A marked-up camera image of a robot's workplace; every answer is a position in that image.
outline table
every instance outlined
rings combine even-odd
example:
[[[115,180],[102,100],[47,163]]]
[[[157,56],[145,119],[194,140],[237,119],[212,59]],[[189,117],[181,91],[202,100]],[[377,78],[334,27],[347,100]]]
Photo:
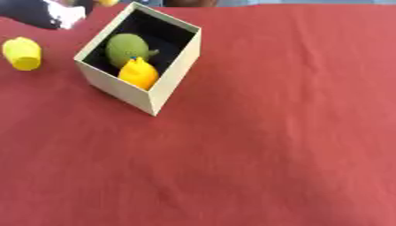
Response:
[[[150,117],[72,57],[123,5],[71,31],[0,20],[40,70],[0,61],[0,225],[396,225],[396,8],[168,9],[202,57]]]

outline box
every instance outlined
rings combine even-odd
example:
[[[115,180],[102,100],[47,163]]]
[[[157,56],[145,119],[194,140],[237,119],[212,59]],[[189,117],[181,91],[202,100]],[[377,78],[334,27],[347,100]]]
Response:
[[[119,69],[105,55],[114,34],[133,33],[160,54],[150,59],[160,74],[148,91],[117,78]],[[119,100],[156,116],[201,50],[201,29],[138,3],[129,4],[74,58],[88,82]]]

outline open box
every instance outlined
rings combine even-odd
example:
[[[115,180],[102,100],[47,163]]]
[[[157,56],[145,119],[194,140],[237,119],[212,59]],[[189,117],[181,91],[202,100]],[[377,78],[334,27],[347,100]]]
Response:
[[[150,49],[159,49],[149,63],[160,74],[148,91],[118,79],[119,69],[105,55],[114,34],[133,33]],[[187,74],[201,50],[201,29],[138,3],[129,4],[74,58],[88,82],[120,100],[156,116]]]

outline orange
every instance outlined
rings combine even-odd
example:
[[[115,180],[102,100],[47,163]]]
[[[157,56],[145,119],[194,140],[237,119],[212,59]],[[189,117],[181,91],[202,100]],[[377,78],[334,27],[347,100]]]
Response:
[[[145,62],[142,57],[137,59],[130,59],[128,63],[119,72],[118,78],[140,87],[149,90],[158,80],[158,72],[149,63]]]

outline beige box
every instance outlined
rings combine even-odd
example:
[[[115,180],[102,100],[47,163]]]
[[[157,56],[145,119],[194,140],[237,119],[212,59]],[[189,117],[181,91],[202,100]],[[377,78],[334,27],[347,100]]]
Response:
[[[148,91],[117,78],[118,71],[105,56],[107,41],[114,34],[140,35],[159,49],[153,64],[160,78]],[[120,100],[156,116],[179,82],[185,77],[201,50],[201,29],[142,4],[129,4],[74,58],[88,82]]]

